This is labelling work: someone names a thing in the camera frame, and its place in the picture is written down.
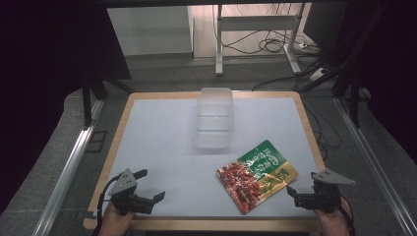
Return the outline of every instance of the gray floor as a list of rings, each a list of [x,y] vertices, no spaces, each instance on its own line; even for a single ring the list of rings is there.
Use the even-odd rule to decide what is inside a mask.
[[[193,60],[187,55],[165,55],[130,57],[127,61],[133,80],[125,84],[139,91],[200,90],[203,87],[250,90],[261,82],[291,76],[284,57],[227,59],[221,78],[214,75],[212,59]],[[328,82],[303,93],[302,97],[311,111],[308,115],[313,130],[325,137],[318,142],[326,144],[327,148],[322,151],[326,166],[358,183],[355,187],[341,188],[352,203],[357,235],[405,235],[336,108],[329,93],[331,85],[332,82]],[[295,80],[289,79],[259,89],[289,90],[294,86]],[[88,146],[50,235],[91,234],[83,227],[83,219],[128,97],[119,88],[108,84],[106,87],[109,95],[95,128],[96,132],[107,134],[103,147]],[[406,207],[410,212],[417,212],[417,191],[409,183],[417,177],[416,165],[368,111],[366,103],[361,103],[359,108],[361,131]],[[33,232],[82,128],[82,98],[81,92],[76,91],[67,97],[61,121],[36,166],[2,213],[0,235],[30,235]]]

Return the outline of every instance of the clear plastic box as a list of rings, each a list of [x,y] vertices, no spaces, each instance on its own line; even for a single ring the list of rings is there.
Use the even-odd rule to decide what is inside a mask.
[[[197,104],[197,146],[227,148],[233,133],[233,94],[229,88],[203,88]]]

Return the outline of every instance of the food packaging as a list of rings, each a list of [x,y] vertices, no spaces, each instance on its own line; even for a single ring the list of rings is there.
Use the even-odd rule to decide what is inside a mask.
[[[239,210],[246,214],[298,176],[268,140],[216,171]]]

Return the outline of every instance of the metal bracket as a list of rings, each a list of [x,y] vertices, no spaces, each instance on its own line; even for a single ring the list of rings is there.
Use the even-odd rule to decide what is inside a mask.
[[[319,173],[312,173],[312,178],[317,181],[321,181],[328,184],[337,184],[337,185],[356,185],[356,182],[348,179],[342,175],[337,174],[336,172],[325,169]]]

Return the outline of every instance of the table leg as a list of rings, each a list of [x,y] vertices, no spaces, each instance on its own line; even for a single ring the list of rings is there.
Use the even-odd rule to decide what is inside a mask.
[[[217,76],[223,75],[223,45],[221,43],[221,8],[222,5],[218,5],[217,10],[217,47],[215,51],[215,74]]]

